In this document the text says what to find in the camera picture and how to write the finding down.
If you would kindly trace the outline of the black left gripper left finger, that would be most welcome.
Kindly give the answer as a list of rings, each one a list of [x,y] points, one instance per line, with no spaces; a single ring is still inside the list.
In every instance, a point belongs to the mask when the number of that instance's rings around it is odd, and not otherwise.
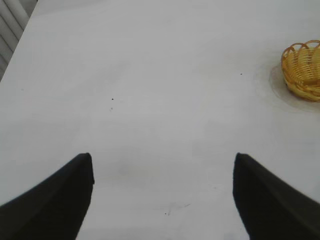
[[[0,207],[2,240],[75,240],[95,184],[89,153]]]

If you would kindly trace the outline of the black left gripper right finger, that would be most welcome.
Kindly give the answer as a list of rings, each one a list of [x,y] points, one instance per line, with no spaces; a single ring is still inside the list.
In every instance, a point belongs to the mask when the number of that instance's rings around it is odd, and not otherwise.
[[[320,204],[248,154],[236,154],[232,194],[251,240],[320,238]]]

